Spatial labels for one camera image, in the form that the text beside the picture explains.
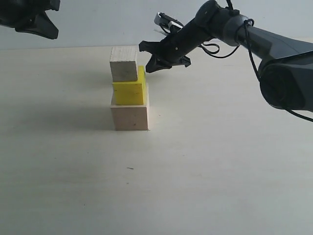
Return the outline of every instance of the stacked blocks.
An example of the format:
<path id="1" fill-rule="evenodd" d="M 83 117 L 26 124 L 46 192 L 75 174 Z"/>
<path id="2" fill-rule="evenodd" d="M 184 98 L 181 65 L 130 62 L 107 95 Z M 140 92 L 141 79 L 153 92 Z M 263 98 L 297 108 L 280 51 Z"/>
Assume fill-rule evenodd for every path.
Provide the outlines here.
<path id="1" fill-rule="evenodd" d="M 149 94 L 136 47 L 113 47 L 111 112 L 117 131 L 149 130 Z"/>

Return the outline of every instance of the yellow block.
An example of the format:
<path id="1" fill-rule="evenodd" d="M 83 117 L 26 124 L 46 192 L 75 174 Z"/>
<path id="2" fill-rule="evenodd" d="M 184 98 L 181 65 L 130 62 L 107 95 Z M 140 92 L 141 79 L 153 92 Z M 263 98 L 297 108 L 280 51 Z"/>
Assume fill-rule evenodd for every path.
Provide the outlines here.
<path id="1" fill-rule="evenodd" d="M 113 82 L 116 105 L 143 105 L 146 100 L 146 74 L 138 66 L 138 79 L 132 82 Z"/>

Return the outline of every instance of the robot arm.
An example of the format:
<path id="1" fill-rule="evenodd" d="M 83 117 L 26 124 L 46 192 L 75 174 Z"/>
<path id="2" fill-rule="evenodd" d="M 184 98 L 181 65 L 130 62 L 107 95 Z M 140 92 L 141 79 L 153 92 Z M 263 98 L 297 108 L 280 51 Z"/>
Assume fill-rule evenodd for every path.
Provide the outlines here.
<path id="1" fill-rule="evenodd" d="M 59 8 L 60 0 L 0 0 L 0 25 L 17 32 L 57 39 L 59 30 L 45 12 Z"/>
<path id="2" fill-rule="evenodd" d="M 158 13 L 155 23 L 161 22 L 160 26 L 169 30 L 167 36 L 160 42 L 139 44 L 140 51 L 152 54 L 147 72 L 190 66 L 186 55 L 216 38 L 231 47 L 247 48 L 252 64 L 252 54 L 262 60 L 255 72 L 262 95 L 272 107 L 294 115 L 292 110 L 313 112 L 313 44 L 256 28 L 239 10 L 230 4 L 220 7 L 215 0 L 207 1 L 185 26 L 171 18 L 167 22 L 172 23 L 166 25 L 163 15 Z"/>

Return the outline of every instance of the table surface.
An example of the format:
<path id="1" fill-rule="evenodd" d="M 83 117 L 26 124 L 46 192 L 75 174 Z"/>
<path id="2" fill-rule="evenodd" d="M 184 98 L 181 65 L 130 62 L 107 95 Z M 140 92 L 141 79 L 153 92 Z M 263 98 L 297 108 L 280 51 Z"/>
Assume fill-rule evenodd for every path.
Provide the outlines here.
<path id="1" fill-rule="evenodd" d="M 244 48 L 147 74 L 139 132 L 113 130 L 110 50 L 0 51 L 1 234 L 313 233 L 313 124 L 266 103 Z"/>

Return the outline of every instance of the wooden block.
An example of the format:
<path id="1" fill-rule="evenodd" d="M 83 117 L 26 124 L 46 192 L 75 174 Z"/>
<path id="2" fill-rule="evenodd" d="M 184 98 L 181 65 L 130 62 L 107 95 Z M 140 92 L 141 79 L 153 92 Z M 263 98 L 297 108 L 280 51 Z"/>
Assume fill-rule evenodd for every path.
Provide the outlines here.
<path id="1" fill-rule="evenodd" d="M 144 66 L 138 66 L 138 80 L 113 82 L 117 105 L 143 105 L 146 100 L 146 74 Z"/>
<path id="2" fill-rule="evenodd" d="M 110 66 L 113 82 L 136 81 L 138 48 L 133 46 L 113 47 Z"/>
<path id="3" fill-rule="evenodd" d="M 116 105 L 112 96 L 111 112 L 116 131 L 148 131 L 149 130 L 149 94 L 148 84 L 146 100 L 143 105 Z"/>

